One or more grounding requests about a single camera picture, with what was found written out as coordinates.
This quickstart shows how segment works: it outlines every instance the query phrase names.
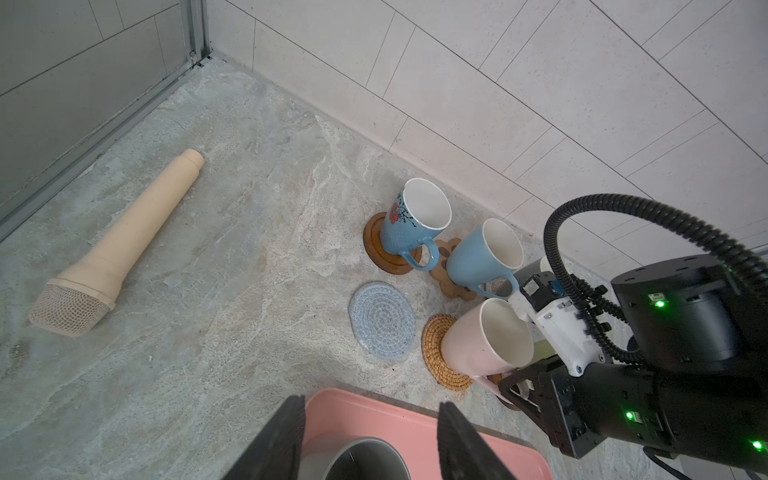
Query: tiled wall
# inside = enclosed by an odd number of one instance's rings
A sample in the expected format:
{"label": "tiled wall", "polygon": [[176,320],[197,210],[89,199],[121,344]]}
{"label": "tiled wall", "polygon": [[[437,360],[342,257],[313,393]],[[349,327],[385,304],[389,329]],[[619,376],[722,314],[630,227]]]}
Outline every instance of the tiled wall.
{"label": "tiled wall", "polygon": [[0,205],[179,68],[178,0],[0,2]]}
{"label": "tiled wall", "polygon": [[[615,192],[768,243],[764,0],[207,5],[214,51],[536,235]],[[699,251],[610,213],[561,245],[607,278]]]}

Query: marble countertop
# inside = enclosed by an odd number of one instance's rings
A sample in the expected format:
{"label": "marble countertop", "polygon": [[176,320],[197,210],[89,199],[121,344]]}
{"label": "marble countertop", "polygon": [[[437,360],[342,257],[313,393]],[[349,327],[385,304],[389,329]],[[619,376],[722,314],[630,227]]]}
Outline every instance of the marble countertop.
{"label": "marble countertop", "polygon": [[[185,148],[207,163],[124,282],[117,307],[69,339],[29,324],[51,276],[85,254]],[[379,270],[361,232],[423,176],[271,84],[214,59],[93,167],[0,243],[0,477],[219,478],[291,394],[335,386],[435,411],[537,449],[555,478],[665,478],[636,445],[564,457],[479,386],[451,392],[419,335],[446,299],[427,273]],[[464,237],[490,214],[445,189]],[[541,244],[518,230],[528,260]],[[574,270],[593,283],[603,280]],[[411,302],[417,333],[397,362],[355,341],[349,299],[381,280]],[[626,342],[622,327],[612,334]]]}

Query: mesh microphone head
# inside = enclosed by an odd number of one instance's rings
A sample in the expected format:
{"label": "mesh microphone head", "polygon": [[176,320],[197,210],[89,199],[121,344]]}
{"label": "mesh microphone head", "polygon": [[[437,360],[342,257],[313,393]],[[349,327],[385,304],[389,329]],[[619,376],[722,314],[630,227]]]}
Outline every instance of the mesh microphone head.
{"label": "mesh microphone head", "polygon": [[29,312],[29,321],[54,333],[80,336],[108,311],[109,305],[87,293],[47,285]]}

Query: mug handle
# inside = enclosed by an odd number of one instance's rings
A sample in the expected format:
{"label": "mug handle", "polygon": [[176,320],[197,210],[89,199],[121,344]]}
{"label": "mug handle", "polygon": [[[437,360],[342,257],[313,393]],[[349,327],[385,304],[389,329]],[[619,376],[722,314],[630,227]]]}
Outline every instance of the mug handle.
{"label": "mug handle", "polygon": [[[502,274],[502,278],[505,278],[509,280],[509,283],[512,284],[512,292],[509,294],[511,296],[514,292],[518,292],[520,290],[520,283],[518,282],[518,279],[515,278],[515,275],[512,272],[505,272]],[[499,298],[502,300],[509,300],[509,296],[498,296],[494,295],[493,293],[486,292],[482,288],[480,288],[479,285],[475,286],[468,286],[471,291],[479,293],[480,295],[487,296],[488,298]]]}
{"label": "mug handle", "polygon": [[[502,401],[507,402],[509,405],[514,405],[514,403],[510,402],[504,396],[501,392],[498,391],[498,385],[493,383],[491,380],[488,380],[482,375],[470,375],[469,378],[475,380],[477,383],[483,386],[486,390],[488,390],[490,393],[496,395]],[[526,382],[520,382],[518,383],[518,388],[520,389],[520,394],[524,399],[528,398],[528,395],[530,395],[531,390],[528,388],[528,384]]]}
{"label": "mug handle", "polygon": [[429,237],[424,237],[421,240],[419,240],[420,243],[424,243],[427,248],[429,249],[429,263],[427,263],[425,266],[419,265],[413,257],[411,257],[410,252],[400,252],[398,255],[400,255],[402,258],[406,259],[406,262],[410,266],[412,266],[415,270],[419,270],[422,272],[429,272],[433,268],[437,266],[437,262],[440,261],[440,251],[437,248],[437,243]]}

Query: gray cup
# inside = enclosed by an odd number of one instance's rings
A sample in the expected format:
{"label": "gray cup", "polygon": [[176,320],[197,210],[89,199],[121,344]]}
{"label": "gray cup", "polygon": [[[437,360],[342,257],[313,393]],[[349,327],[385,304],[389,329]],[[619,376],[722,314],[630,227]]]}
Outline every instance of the gray cup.
{"label": "gray cup", "polygon": [[373,437],[322,435],[302,447],[299,480],[410,480],[389,443]]}

